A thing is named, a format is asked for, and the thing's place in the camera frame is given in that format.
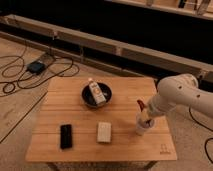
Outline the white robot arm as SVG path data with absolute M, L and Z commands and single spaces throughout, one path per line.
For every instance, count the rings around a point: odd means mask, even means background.
M 192 74 L 180 74 L 159 81 L 157 93 L 146 105 L 145 121 L 161 117 L 177 105 L 188 106 L 213 118 L 213 93 L 201 90 Z

